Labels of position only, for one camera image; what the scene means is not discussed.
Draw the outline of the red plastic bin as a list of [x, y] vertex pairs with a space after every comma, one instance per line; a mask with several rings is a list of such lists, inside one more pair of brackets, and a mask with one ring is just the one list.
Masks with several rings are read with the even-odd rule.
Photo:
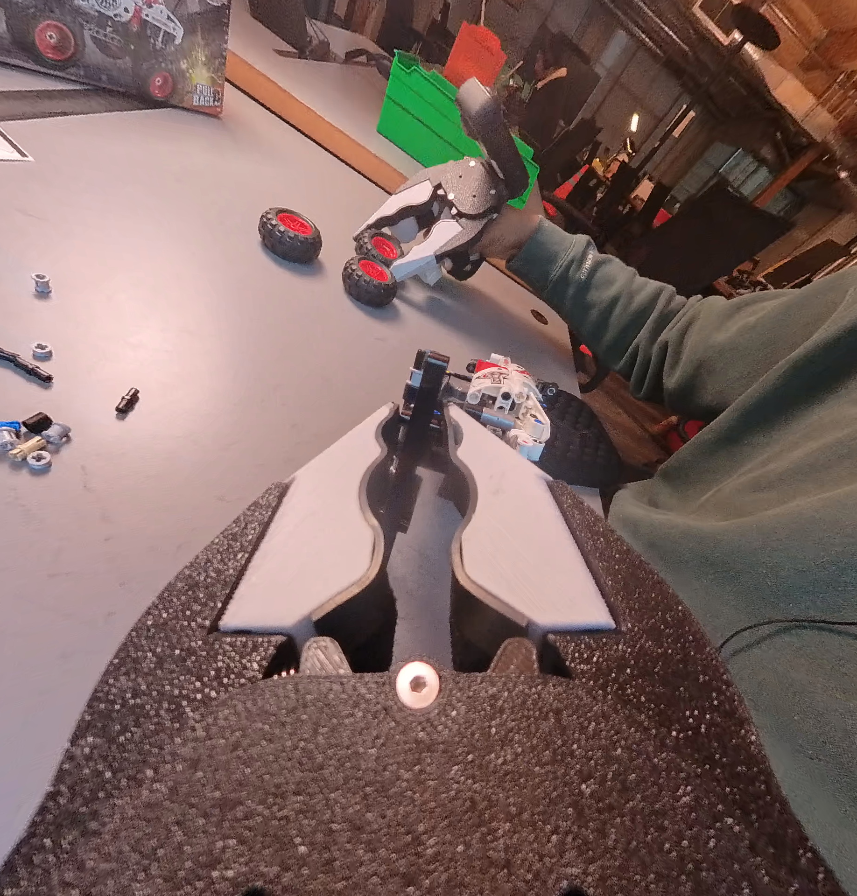
[[456, 88], [476, 78], [493, 88], [506, 61], [499, 37], [483, 25], [467, 21], [461, 25], [443, 69], [444, 78]]

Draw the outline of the black office chair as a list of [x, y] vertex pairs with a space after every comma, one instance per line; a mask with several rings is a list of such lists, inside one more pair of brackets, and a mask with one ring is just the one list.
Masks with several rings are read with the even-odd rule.
[[754, 206], [719, 181], [620, 250], [618, 258], [641, 277], [692, 297], [791, 229], [789, 220]]

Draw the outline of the black lego wheel red hub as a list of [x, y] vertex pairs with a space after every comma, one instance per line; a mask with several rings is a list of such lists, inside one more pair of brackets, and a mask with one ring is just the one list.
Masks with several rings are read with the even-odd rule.
[[321, 254], [320, 230], [312, 220], [295, 210], [266, 209], [260, 215], [257, 230], [265, 248], [282, 261], [311, 264]]
[[350, 299], [376, 309], [390, 305], [398, 290], [398, 281], [386, 265], [361, 255], [345, 263], [342, 284]]
[[370, 228], [361, 230], [354, 237], [356, 256], [379, 263], [388, 269], [403, 257], [400, 240], [385, 230]]

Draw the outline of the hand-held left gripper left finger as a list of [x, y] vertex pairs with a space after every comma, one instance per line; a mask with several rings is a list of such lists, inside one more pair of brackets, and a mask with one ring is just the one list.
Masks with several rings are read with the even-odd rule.
[[286, 482], [287, 490], [217, 619], [222, 634], [306, 641], [317, 623], [376, 579], [385, 536], [367, 500], [386, 457], [380, 407]]

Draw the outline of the person's right forearm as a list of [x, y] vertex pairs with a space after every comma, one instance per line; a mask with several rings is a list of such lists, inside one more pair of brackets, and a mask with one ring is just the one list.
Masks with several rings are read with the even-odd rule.
[[632, 394], [697, 420], [857, 406], [857, 266], [801, 288], [681, 296], [546, 220], [507, 266]]

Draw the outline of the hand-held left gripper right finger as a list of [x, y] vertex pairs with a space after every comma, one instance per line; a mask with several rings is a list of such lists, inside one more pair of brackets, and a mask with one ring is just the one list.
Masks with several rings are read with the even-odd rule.
[[532, 638], [615, 630], [551, 478], [463, 410], [448, 407], [447, 424], [468, 491], [452, 542], [457, 581]]

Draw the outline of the green plastic bin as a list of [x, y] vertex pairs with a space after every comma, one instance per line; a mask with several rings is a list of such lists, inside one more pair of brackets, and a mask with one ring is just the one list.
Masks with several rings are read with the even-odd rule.
[[477, 157], [482, 150], [463, 128], [456, 95], [443, 75], [397, 50], [377, 131], [423, 168]]

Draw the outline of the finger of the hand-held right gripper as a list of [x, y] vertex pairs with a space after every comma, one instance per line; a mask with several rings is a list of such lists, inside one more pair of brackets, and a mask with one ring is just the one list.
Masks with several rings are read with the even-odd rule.
[[439, 219], [421, 242], [392, 262], [391, 275], [398, 282], [413, 278], [432, 287], [442, 278], [443, 258], [456, 251], [465, 230], [454, 218]]
[[386, 230], [400, 242], [448, 242], [452, 218], [444, 218], [445, 196], [439, 176], [419, 176], [407, 181], [352, 234], [357, 239], [367, 230]]

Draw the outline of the white lego truck model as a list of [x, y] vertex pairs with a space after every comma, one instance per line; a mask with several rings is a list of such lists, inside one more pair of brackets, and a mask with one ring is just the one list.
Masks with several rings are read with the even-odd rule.
[[508, 356], [473, 359], [462, 374], [451, 369], [449, 356], [418, 350], [400, 401], [391, 405], [380, 427], [387, 448], [386, 470], [374, 497], [386, 553], [411, 525], [421, 468], [453, 478], [452, 500], [464, 521], [477, 508], [478, 474], [466, 465], [466, 431], [463, 423], [450, 419], [453, 409], [527, 462], [536, 463], [552, 431], [547, 400], [557, 390], [556, 384], [537, 380]]

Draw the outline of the lego set box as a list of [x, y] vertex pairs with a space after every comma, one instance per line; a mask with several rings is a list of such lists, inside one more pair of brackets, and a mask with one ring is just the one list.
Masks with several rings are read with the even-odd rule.
[[222, 1], [0, 1], [0, 62], [220, 117], [230, 21]]

